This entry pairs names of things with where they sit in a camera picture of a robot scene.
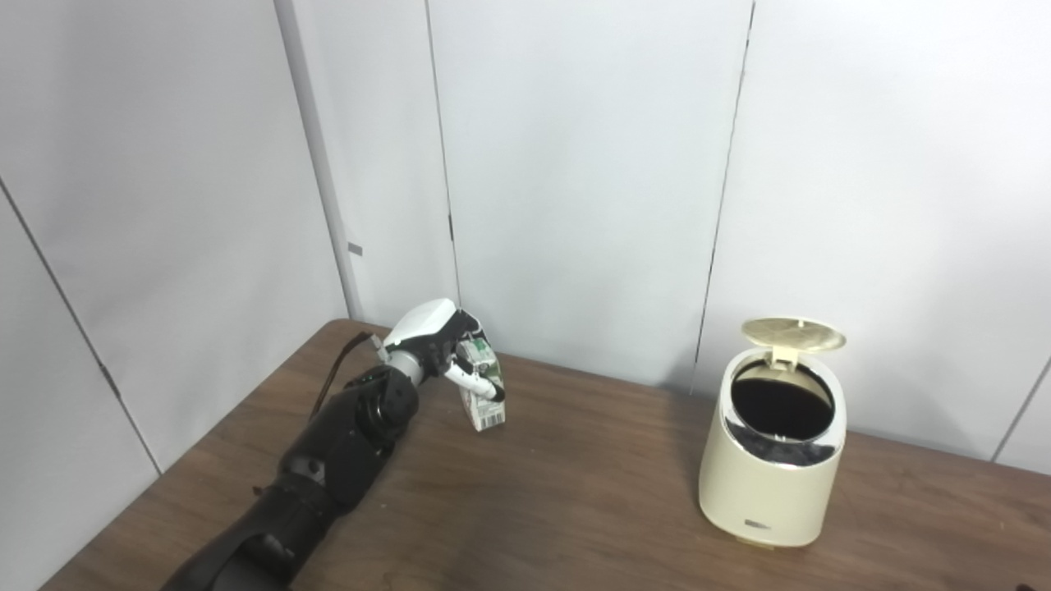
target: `trash can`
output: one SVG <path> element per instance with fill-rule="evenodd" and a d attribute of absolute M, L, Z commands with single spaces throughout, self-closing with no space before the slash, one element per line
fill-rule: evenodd
<path fill-rule="evenodd" d="M 742 541 L 805 546 L 821 533 L 847 420 L 836 375 L 801 353 L 846 339 L 797 318 L 750 320 L 742 330 L 758 347 L 723 374 L 701 460 L 701 510 Z"/>

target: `white wall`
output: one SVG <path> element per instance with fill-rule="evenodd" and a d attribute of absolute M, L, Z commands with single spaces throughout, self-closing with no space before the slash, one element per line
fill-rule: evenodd
<path fill-rule="evenodd" d="M 991 456 L 1051 351 L 1049 30 L 1035 1 L 759 2 L 697 390 L 743 320 L 813 317 L 853 428 Z"/>
<path fill-rule="evenodd" d="M 432 2 L 463 306 L 688 389 L 750 2 Z"/>
<path fill-rule="evenodd" d="M 1051 474 L 1051 381 L 1045 367 L 1043 381 L 1033 392 L 1032 400 L 1019 416 L 1004 449 L 996 457 L 998 464 L 1025 468 Z"/>
<path fill-rule="evenodd" d="M 0 174 L 166 468 L 346 315 L 274 7 L 5 2 L 0 79 Z"/>
<path fill-rule="evenodd" d="M 37 589 L 157 476 L 0 193 L 0 586 Z"/>
<path fill-rule="evenodd" d="M 323 188 L 347 241 L 354 318 L 392 326 L 435 298 L 458 299 L 424 0 L 279 0 Z"/>

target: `robotic arm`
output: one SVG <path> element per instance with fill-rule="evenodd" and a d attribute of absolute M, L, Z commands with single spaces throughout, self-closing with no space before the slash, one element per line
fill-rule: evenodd
<path fill-rule="evenodd" d="M 503 399 L 502 388 L 456 355 L 459 343 L 476 339 L 486 339 L 481 324 L 450 300 L 409 311 L 383 341 L 383 363 L 315 407 L 273 483 L 161 591 L 288 591 L 328 529 L 357 506 L 387 464 L 418 408 L 417 386 L 445 375 L 479 396 Z"/>

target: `open lid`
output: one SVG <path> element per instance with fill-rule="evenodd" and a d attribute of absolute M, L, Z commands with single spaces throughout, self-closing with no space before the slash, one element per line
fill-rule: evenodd
<path fill-rule="evenodd" d="M 741 331 L 753 343 L 770 347 L 771 367 L 787 365 L 789 371 L 796 369 L 800 352 L 830 351 L 847 343 L 831 326 L 802 318 L 757 318 L 742 324 Z"/>

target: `cable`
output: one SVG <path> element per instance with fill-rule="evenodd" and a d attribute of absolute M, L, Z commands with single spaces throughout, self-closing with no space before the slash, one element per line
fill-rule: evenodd
<path fill-rule="evenodd" d="M 332 364 L 332 369 L 329 370 L 328 378 L 325 379 L 325 385 L 322 386 L 322 391 L 317 392 L 317 400 L 314 402 L 314 408 L 310 411 L 310 417 L 308 421 L 312 420 L 314 415 L 317 414 L 317 411 L 322 409 L 322 403 L 325 402 L 325 398 L 328 395 L 328 390 L 332 387 L 332 382 L 335 380 L 336 372 L 339 371 L 339 366 L 343 365 L 344 358 L 346 358 L 350 351 L 353 351 L 355 347 L 371 338 L 371 332 L 363 330 L 357 333 L 357 337 L 354 337 L 346 345 L 344 345 L 343 350 L 339 351 L 339 354 L 335 358 L 335 362 Z"/>

